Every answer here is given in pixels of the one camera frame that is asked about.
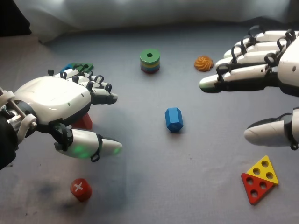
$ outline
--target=triangle with holes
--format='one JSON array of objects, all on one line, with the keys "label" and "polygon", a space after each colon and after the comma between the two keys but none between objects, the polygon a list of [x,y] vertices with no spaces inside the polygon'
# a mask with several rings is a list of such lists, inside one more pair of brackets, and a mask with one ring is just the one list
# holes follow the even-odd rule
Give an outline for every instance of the triangle with holes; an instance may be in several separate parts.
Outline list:
[{"label": "triangle with holes", "polygon": [[242,173],[241,178],[250,204],[258,203],[273,187],[273,183],[261,178]]},{"label": "triangle with holes", "polygon": [[266,181],[270,181],[274,184],[278,184],[278,179],[272,167],[269,156],[265,155],[259,162],[257,162],[247,174],[256,176]]}]

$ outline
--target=stacked colorful rings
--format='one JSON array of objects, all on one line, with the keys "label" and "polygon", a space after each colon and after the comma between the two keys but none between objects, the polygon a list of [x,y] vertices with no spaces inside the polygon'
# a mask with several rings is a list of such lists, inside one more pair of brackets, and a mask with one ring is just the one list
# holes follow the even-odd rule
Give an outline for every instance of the stacked colorful rings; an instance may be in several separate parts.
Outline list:
[{"label": "stacked colorful rings", "polygon": [[156,49],[145,49],[140,54],[140,68],[142,71],[152,74],[160,68],[160,53]]}]

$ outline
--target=red triangle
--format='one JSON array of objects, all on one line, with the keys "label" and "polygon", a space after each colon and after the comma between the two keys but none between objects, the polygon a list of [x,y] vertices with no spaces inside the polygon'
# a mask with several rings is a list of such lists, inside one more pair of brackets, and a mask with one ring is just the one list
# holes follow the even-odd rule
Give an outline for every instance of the red triangle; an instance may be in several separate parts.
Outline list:
[{"label": "red triangle", "polygon": [[241,178],[250,204],[258,203],[258,201],[262,199],[262,197],[264,197],[274,185],[270,181],[266,181],[246,173],[242,173]]}]

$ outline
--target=gray tablecloth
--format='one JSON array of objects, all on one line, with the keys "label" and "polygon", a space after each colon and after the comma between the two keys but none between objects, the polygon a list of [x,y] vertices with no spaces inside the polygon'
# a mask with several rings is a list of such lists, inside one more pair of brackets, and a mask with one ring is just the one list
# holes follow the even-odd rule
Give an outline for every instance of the gray tablecloth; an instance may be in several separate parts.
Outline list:
[{"label": "gray tablecloth", "polygon": [[[299,152],[249,144],[250,124],[299,105],[279,88],[207,94],[198,87],[214,70],[195,70],[200,55],[223,57],[247,27],[160,27],[66,35],[41,45],[32,36],[0,39],[0,85],[17,90],[71,62],[93,63],[119,95],[93,105],[93,130],[123,144],[122,153],[97,163],[66,157],[50,135],[35,133],[0,171],[1,224],[297,224]],[[161,53],[154,75],[139,67],[145,48]],[[164,112],[178,107],[184,127],[171,134]],[[241,173],[264,155],[279,185],[257,206],[249,204]],[[86,203],[70,192],[74,179],[93,189]]]}]

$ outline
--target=red block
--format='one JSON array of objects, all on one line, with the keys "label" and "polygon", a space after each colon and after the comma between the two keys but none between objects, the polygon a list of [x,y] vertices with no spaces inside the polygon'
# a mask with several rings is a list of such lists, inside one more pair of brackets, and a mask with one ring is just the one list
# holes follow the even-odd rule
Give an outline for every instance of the red block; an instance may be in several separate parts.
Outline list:
[{"label": "red block", "polygon": [[76,179],[71,183],[71,193],[80,201],[86,201],[92,195],[92,188],[85,179]]},{"label": "red block", "polygon": [[242,173],[241,178],[249,199],[250,204],[256,204],[261,200],[273,187],[273,183],[261,178]]},{"label": "red block", "polygon": [[93,122],[90,119],[88,113],[86,113],[80,120],[71,124],[71,126],[73,128],[82,128],[82,129],[91,130],[93,127]]}]

